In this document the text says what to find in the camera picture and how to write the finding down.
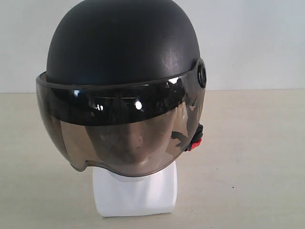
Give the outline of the black helmet with tinted visor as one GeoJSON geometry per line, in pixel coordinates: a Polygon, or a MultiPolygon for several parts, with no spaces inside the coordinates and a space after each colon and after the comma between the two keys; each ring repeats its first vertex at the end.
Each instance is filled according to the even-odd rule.
{"type": "Polygon", "coordinates": [[[84,0],[62,18],[36,78],[43,124],[77,171],[154,174],[203,138],[206,67],[172,0],[84,0]]]}

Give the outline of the white mannequin head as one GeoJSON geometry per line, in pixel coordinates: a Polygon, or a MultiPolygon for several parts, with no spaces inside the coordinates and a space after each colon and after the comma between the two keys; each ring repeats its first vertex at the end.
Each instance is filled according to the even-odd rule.
{"type": "Polygon", "coordinates": [[[94,167],[95,205],[103,217],[135,217],[171,213],[176,205],[176,163],[144,177],[124,177],[94,167]]]}

